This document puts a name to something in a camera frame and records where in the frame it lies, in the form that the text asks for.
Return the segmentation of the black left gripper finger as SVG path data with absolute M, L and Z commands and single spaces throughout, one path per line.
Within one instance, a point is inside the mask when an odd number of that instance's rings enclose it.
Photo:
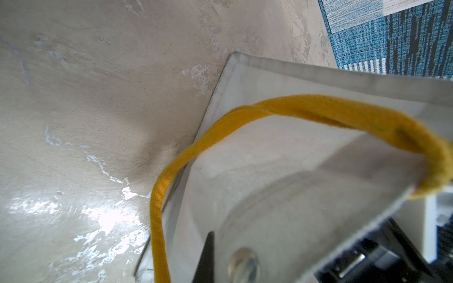
M 231 136 L 192 166 L 193 215 L 217 283 L 298 283 L 374 229 L 425 159 L 368 134 L 257 143 Z

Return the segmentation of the white tote bag yellow handles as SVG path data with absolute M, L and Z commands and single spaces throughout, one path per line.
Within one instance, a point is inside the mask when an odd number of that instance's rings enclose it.
M 230 56 L 160 173 L 138 283 L 439 283 L 453 81 Z

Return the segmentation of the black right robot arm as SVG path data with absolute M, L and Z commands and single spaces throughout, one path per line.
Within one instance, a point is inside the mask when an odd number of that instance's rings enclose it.
M 318 283 L 452 282 L 452 193 L 407 201 L 315 278 Z

